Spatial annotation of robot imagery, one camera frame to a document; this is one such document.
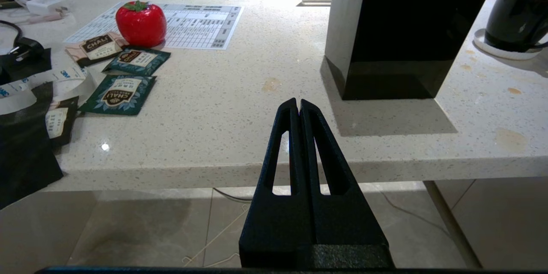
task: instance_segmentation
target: white saucer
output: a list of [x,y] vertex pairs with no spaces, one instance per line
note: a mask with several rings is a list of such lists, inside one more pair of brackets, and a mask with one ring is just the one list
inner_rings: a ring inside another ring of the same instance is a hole
[[529,49],[526,52],[514,52],[497,49],[493,46],[488,45],[485,42],[485,29],[477,30],[474,33],[474,44],[478,49],[481,49],[488,54],[497,56],[509,60],[529,60],[536,57],[542,51],[542,48]]

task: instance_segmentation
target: countertop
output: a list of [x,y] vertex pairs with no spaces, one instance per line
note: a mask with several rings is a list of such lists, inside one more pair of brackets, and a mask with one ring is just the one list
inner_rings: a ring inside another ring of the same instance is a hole
[[[24,25],[24,35],[52,48],[54,67],[75,66],[63,40],[118,1],[130,0],[67,0],[69,16]],[[57,154],[66,176],[47,190],[254,186],[276,109],[292,97],[321,108],[358,182],[548,175],[548,50],[524,62],[477,50],[471,36],[495,0],[486,1],[436,100],[393,101],[341,101],[323,60],[329,7],[146,1],[245,9],[226,51],[165,48],[172,57],[138,116],[78,118]],[[9,47],[15,34],[0,33],[0,47]],[[106,64],[89,67],[97,82]],[[280,185],[289,182],[286,142]]]

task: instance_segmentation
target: white charger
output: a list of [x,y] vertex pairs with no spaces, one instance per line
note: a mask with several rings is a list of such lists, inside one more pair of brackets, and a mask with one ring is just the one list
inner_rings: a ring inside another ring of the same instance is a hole
[[52,15],[68,11],[64,0],[29,0],[25,5],[29,12],[36,15]]

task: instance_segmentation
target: tape roll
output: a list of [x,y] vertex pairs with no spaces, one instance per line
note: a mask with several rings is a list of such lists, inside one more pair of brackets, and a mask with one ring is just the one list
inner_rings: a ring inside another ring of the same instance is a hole
[[45,71],[31,77],[0,85],[0,115],[9,114],[32,106],[36,97],[34,87],[53,82],[53,101],[60,102],[71,97],[80,97],[83,104],[96,86],[92,76],[84,68]]

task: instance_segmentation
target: tea bag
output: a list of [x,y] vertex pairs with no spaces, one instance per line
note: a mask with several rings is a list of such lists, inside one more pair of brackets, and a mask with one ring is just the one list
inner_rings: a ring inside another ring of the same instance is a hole
[[156,76],[107,75],[79,110],[83,112],[139,114]]
[[45,126],[48,130],[51,147],[54,149],[70,143],[77,109],[78,96],[51,103],[49,111],[45,114]]
[[133,75],[151,76],[170,56],[170,52],[160,50],[126,48],[103,71],[115,69]]
[[90,66],[118,55],[128,42],[115,32],[67,45],[65,50],[80,67]]

